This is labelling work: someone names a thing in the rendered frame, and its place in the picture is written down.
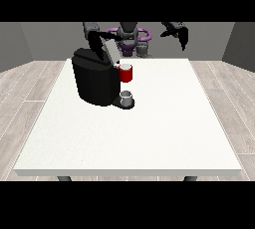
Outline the red pod holder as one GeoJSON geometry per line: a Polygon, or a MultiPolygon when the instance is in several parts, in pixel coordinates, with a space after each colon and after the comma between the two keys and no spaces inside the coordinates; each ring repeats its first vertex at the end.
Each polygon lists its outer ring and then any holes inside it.
{"type": "Polygon", "coordinates": [[[120,81],[128,83],[132,80],[132,65],[120,64],[119,65],[120,81]]]}

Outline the black coffee machine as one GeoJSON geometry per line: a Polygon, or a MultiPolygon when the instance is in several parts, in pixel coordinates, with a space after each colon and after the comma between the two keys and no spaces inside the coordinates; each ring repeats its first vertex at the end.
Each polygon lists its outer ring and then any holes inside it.
{"type": "Polygon", "coordinates": [[[107,52],[103,57],[101,60],[91,49],[84,48],[74,53],[72,65],[80,98],[95,106],[132,109],[134,99],[124,106],[121,98],[120,70],[112,65],[107,52]]]}

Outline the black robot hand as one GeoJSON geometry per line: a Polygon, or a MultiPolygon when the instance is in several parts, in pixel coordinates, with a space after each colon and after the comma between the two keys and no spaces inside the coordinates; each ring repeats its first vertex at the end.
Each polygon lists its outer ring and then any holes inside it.
{"type": "Polygon", "coordinates": [[[102,38],[104,38],[105,40],[115,39],[116,41],[121,41],[123,39],[122,37],[108,32],[90,31],[88,34],[89,46],[91,50],[95,52],[101,60],[104,59],[102,38]]]}
{"type": "Polygon", "coordinates": [[[160,37],[168,37],[172,36],[179,40],[180,46],[182,50],[185,50],[186,45],[188,43],[188,28],[174,28],[170,22],[162,22],[162,25],[165,27],[165,31],[160,34],[160,37]]]}

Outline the small grey cup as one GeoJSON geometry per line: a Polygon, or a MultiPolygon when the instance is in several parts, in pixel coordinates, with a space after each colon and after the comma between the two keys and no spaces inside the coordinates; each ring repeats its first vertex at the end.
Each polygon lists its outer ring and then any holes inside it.
{"type": "Polygon", "coordinates": [[[120,93],[121,105],[124,107],[128,107],[132,103],[132,94],[130,91],[122,91],[120,93]]]}

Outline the grey and purple robot trunk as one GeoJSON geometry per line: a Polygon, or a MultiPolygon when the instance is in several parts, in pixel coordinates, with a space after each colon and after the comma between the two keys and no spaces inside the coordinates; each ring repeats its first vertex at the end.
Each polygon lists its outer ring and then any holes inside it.
{"type": "Polygon", "coordinates": [[[136,25],[137,22],[120,22],[117,28],[109,28],[106,32],[122,38],[117,42],[117,46],[124,57],[131,57],[132,53],[136,53],[140,58],[148,58],[151,32],[145,28],[138,28],[136,25]]]}

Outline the pale grey machine lid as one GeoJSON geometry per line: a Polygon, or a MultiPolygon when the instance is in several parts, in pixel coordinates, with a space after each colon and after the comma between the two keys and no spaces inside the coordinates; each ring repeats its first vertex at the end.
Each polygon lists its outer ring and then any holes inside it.
{"type": "Polygon", "coordinates": [[[115,65],[121,59],[121,54],[116,42],[114,40],[108,40],[104,42],[104,48],[110,58],[110,61],[113,65],[115,65]]]}

